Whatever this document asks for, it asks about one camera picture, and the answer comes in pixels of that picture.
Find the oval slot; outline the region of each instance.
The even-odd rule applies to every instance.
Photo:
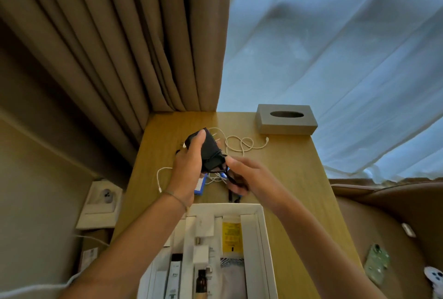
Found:
[[[271,112],[271,116],[280,118],[300,118],[303,117],[304,114],[296,111],[273,111]]]

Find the brown chair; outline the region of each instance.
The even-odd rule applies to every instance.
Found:
[[[389,299],[429,299],[425,266],[443,270],[443,182],[374,189],[333,184],[332,189],[362,264],[369,247],[379,244],[390,255],[381,290]],[[411,226],[416,238],[401,224]]]

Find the blue and white object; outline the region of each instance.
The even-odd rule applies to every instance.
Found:
[[[203,194],[203,188],[205,187],[207,176],[208,176],[208,174],[205,174],[204,177],[199,178],[199,180],[197,182],[197,186],[194,190],[194,195],[202,195]]]

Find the chair seat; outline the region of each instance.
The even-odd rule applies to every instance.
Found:
[[[369,247],[377,243],[390,255],[381,290],[389,299],[429,299],[431,285],[424,276],[425,258],[414,238],[406,235],[401,223],[384,211],[337,197],[362,264]]]

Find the dark glass bottle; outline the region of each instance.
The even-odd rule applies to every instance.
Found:
[[[208,292],[208,279],[206,279],[206,270],[198,270],[197,283],[195,285],[195,298],[205,299]]]

